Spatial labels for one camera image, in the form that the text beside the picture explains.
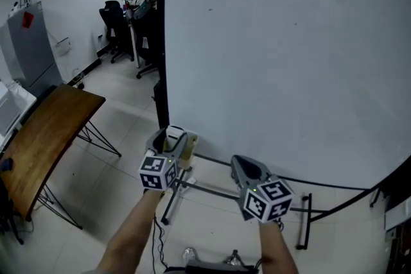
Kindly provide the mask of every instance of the whiteboard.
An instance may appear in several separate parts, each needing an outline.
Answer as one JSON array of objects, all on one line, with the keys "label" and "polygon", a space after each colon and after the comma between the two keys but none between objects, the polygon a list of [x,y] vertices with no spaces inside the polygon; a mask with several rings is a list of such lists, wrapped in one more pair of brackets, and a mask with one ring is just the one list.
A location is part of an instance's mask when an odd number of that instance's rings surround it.
[{"label": "whiteboard", "polygon": [[368,188],[411,154],[411,0],[166,0],[170,123],[198,153]]}]

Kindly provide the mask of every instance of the tiled floor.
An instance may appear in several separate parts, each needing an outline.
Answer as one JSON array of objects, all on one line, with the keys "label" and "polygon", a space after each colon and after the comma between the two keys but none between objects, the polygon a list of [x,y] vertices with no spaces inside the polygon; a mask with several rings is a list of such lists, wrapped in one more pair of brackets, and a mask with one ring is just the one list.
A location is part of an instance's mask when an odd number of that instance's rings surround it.
[{"label": "tiled floor", "polygon": [[[158,79],[158,73],[150,73],[137,80],[134,63],[126,58],[115,64],[105,59],[86,77],[86,90],[107,99],[92,122],[123,156],[118,158],[75,140],[48,185],[84,230],[62,221],[44,207],[38,208],[32,216],[33,233],[21,233],[24,246],[12,234],[0,236],[0,273],[81,273],[95,268],[107,241],[143,193],[137,169],[147,138],[158,129],[151,99]],[[201,158],[195,158],[193,164],[193,175],[199,184],[236,193],[228,167]],[[316,209],[329,209],[357,193],[290,185],[299,196],[312,193]],[[157,211],[158,217],[169,199],[167,194]],[[306,251],[294,248],[305,218],[292,212],[283,219],[283,235],[300,273],[385,273],[390,245],[384,242],[384,202],[380,200],[370,209],[369,200],[360,200],[312,224]],[[168,264],[181,265],[180,256],[186,246],[194,246],[205,261],[222,261],[234,249],[248,264],[259,259],[258,225],[255,221],[244,222],[233,201],[188,190],[176,204],[171,225],[166,227],[164,254]],[[31,224],[27,223],[25,229],[30,230]],[[149,241],[137,269],[140,274],[152,272],[151,245]],[[155,257],[157,273],[162,273],[157,252]]]}]

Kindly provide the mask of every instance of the red sticker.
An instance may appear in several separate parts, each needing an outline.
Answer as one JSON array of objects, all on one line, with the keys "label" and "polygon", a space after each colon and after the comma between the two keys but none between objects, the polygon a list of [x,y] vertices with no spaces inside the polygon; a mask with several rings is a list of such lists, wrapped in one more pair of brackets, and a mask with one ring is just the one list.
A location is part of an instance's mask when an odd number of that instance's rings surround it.
[{"label": "red sticker", "polygon": [[25,12],[23,15],[23,28],[28,29],[31,26],[31,22],[33,22],[33,18],[33,14]]}]

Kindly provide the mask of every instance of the wooden table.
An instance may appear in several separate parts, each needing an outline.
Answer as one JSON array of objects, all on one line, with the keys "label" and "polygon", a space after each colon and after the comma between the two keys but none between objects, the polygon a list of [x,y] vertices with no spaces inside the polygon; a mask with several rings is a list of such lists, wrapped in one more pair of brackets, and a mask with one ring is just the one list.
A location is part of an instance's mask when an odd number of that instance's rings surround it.
[{"label": "wooden table", "polygon": [[14,207],[28,219],[47,179],[105,98],[61,85],[34,111],[3,156],[13,169],[1,173]]}]

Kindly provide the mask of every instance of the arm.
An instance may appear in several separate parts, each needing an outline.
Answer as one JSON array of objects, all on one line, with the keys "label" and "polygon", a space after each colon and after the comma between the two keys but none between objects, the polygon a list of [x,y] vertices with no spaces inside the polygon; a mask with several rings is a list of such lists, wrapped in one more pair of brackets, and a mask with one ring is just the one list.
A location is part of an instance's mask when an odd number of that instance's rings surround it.
[{"label": "arm", "polygon": [[277,223],[259,224],[263,274],[298,274]]},{"label": "arm", "polygon": [[98,265],[100,271],[134,274],[147,244],[162,191],[147,191],[111,238]]}]

